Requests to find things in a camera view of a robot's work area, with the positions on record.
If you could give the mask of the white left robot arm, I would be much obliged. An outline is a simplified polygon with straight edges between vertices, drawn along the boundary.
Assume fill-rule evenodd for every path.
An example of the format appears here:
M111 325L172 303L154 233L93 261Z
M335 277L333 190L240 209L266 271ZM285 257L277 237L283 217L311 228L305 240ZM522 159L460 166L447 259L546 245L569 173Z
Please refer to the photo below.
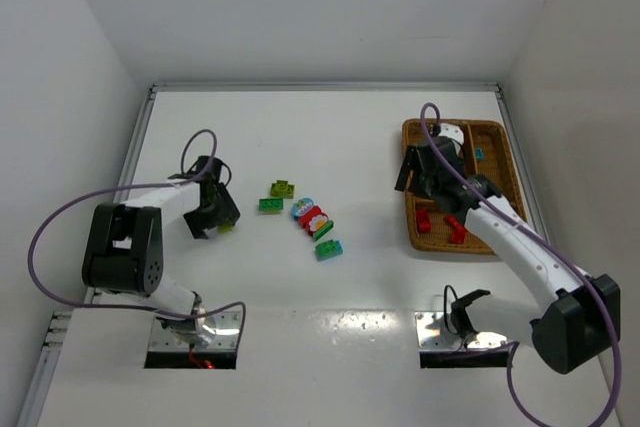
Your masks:
M204 315L201 296L165 272L163 230L182 220L192 237L202 240L215 228L235 225L240 212L220 180L229 170L222 160L201 156L189 170L171 176L167 187L98 205L83 260L84 284L149 308L161 327L183 342L211 345L215 320Z

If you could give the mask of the lime hollow lego brick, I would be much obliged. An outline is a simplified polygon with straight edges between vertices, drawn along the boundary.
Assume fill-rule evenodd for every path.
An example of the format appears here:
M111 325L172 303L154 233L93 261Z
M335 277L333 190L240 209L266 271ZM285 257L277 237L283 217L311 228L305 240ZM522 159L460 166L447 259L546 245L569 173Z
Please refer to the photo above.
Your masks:
M276 180L271 184L270 195L275 198L292 199L295 193L295 186L286 180Z

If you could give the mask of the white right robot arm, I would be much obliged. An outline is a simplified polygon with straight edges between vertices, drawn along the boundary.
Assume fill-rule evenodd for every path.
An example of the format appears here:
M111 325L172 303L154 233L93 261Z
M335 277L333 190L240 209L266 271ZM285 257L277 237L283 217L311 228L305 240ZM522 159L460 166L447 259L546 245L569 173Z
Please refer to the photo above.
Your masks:
M466 175L453 139L429 137L406 148L396 190L432 200L480 238L529 290L536 305L476 289L455 300L445 321L469 340L499 333L532 347L553 371L568 374L620 339L620 288L570 266L514 211L482 174Z

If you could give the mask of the lime square lego brick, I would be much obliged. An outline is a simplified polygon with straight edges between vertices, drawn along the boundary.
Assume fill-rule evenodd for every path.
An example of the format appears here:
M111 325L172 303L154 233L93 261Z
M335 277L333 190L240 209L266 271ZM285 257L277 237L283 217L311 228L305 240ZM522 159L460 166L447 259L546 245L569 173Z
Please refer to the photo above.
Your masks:
M228 233L233 230L233 225L230 222L224 223L218 227L218 232L220 234Z

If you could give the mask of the green and blue lego stack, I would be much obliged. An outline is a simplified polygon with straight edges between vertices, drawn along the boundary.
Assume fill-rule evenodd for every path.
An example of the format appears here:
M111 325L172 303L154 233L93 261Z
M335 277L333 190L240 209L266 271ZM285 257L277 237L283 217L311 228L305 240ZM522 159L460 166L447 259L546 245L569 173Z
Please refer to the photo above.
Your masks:
M323 262L331 258L340 256L344 253L343 247L339 240L327 240L319 243L315 247L316 260Z

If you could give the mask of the red curved lego brick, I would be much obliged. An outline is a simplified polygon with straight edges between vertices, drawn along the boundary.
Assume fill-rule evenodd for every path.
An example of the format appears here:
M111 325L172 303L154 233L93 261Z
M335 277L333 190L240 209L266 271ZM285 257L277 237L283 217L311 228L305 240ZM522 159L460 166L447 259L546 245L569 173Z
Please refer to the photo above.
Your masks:
M465 228L455 228L452 230L449 237L449 242L452 244L462 245L465 243L467 230Z

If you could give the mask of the green long lego brick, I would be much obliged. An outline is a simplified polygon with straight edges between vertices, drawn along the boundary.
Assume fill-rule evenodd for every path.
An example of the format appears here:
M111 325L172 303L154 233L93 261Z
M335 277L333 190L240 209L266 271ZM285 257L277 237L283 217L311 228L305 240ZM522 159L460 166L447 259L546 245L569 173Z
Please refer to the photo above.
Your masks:
M284 201L282 198L262 198L258 203L260 212L277 212L284 209Z

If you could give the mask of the red long lego brick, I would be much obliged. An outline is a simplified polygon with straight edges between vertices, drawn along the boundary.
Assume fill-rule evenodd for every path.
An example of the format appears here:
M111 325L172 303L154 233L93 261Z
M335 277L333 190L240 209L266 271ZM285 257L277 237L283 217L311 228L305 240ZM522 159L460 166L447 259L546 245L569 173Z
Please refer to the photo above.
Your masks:
M427 209L417 209L415 211L416 230L419 234L426 234L432 231L431 218Z

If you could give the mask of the small red lego brick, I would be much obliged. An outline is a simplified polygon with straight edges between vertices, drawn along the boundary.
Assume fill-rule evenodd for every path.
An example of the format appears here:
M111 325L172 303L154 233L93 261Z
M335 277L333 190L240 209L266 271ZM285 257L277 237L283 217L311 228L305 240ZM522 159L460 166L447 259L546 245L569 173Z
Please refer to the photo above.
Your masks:
M463 227L463 225L451 214L446 215L444 220L454 229L460 229Z

